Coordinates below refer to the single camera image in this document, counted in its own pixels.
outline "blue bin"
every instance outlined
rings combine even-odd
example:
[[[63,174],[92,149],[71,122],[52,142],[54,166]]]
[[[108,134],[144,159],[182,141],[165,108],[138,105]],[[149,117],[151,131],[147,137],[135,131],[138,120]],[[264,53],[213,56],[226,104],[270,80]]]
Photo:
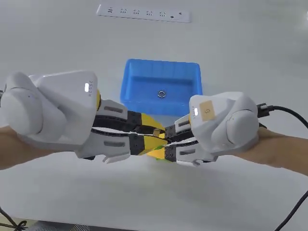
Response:
[[[120,99],[131,111],[184,116],[189,99],[202,94],[198,64],[129,59]]]

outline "number label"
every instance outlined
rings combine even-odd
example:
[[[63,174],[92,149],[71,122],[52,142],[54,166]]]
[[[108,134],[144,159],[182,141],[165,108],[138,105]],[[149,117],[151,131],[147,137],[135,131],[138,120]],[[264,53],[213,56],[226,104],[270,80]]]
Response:
[[[214,106],[211,100],[205,101],[201,103],[199,106],[200,106],[202,121],[215,119],[216,116],[215,116]]]

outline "white table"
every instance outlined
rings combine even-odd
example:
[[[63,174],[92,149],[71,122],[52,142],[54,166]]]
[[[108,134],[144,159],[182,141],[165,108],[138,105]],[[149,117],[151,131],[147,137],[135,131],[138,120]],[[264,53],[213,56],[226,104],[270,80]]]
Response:
[[[98,0],[3,0],[0,83],[12,71],[93,70],[119,100],[129,58],[197,62],[205,94],[239,90],[308,118],[307,0],[131,0],[191,11],[191,24],[97,17]],[[308,138],[295,118],[262,122]],[[53,154],[0,173],[12,216],[145,231],[273,230],[308,189],[307,177],[226,156],[199,168],[131,157],[105,165]],[[284,230],[307,230],[304,203]]]

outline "electrical outlet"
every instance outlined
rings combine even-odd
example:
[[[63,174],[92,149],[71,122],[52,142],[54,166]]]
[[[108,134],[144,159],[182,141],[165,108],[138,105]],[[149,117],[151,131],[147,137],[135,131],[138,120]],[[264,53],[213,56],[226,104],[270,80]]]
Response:
[[[191,14],[188,11],[167,9],[149,9],[145,7],[119,6],[113,3],[100,4],[96,14],[98,16],[135,18],[155,21],[190,23]]]

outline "small metal ring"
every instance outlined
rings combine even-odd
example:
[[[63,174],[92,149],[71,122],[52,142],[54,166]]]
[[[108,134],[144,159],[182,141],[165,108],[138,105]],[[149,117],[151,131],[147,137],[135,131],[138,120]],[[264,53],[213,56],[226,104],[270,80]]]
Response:
[[[159,90],[157,95],[159,98],[164,98],[166,96],[166,92],[164,90]]]

